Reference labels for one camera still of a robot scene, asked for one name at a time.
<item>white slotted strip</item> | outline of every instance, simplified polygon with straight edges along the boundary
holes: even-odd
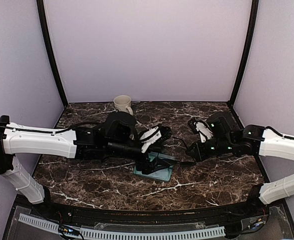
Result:
[[[58,224],[39,219],[30,215],[20,214],[19,221],[47,232],[58,234]],[[130,233],[100,231],[89,228],[73,227],[81,232],[87,240],[204,240],[224,237],[224,227],[214,227],[193,231],[161,232],[161,233]]]

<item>marble tabletop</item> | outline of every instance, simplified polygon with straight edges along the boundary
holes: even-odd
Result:
[[[138,132],[162,123],[188,145],[199,140],[188,120],[205,120],[229,110],[224,102],[134,102],[132,109]],[[103,122],[113,111],[111,103],[73,103],[57,128],[83,121]],[[171,138],[164,145],[163,153],[180,161],[192,160],[179,140]],[[34,177],[49,188],[56,203],[127,211],[189,210],[238,203],[246,200],[253,185],[263,182],[251,156],[224,155],[189,168],[175,166],[170,182],[133,175],[133,168],[133,161],[123,158],[101,162],[43,155]]]

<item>mug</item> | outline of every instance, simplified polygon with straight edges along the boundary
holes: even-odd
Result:
[[[115,105],[116,110],[133,115],[133,111],[131,108],[131,97],[126,95],[120,95],[113,99],[113,103]]]

